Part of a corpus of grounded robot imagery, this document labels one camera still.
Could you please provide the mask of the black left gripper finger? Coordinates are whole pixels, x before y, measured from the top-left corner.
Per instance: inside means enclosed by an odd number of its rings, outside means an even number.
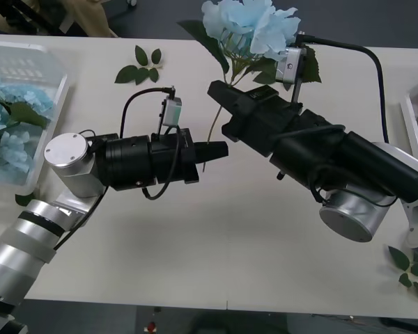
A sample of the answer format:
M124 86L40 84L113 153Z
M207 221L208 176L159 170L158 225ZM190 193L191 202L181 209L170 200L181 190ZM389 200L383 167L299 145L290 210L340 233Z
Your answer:
M209 161L214 161L217 159L221 159L224 157L227 157L229 155L228 151L221 151L221 150L215 150L215 151L207 151L207 150L197 150L196 151L196 163L206 163Z
M194 144L198 154L228 154L229 148L224 141L196 142Z

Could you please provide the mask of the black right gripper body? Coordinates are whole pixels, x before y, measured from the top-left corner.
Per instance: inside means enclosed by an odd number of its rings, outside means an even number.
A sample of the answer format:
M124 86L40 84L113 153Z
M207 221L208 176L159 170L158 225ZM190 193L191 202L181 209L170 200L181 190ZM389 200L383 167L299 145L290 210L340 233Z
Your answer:
M260 86L246 94L253 104L244 105L244 117L231 115L231 119L222 125L222 134L233 142L243 142L264 157L273 153L280 134L321 125L319 115L308 109L303 111L300 103L280 98L269 86Z

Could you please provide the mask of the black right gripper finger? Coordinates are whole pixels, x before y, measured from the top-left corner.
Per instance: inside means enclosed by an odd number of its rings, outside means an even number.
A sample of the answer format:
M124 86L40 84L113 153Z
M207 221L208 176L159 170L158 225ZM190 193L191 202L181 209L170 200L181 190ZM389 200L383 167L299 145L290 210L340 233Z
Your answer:
M250 96L223 81L216 80L210 83L210 97L220 105L252 105Z
M209 89L208 95L225 108L232 116L244 117L245 93L236 89Z

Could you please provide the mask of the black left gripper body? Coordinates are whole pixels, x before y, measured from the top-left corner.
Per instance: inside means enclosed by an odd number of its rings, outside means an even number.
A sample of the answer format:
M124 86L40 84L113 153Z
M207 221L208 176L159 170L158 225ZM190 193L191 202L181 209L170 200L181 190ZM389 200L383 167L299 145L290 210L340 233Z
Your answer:
M188 128L179 133L152 134L150 139L150 160L153 175L158 184L164 184L173 173L170 182L197 183L199 174L196 167L196 151Z

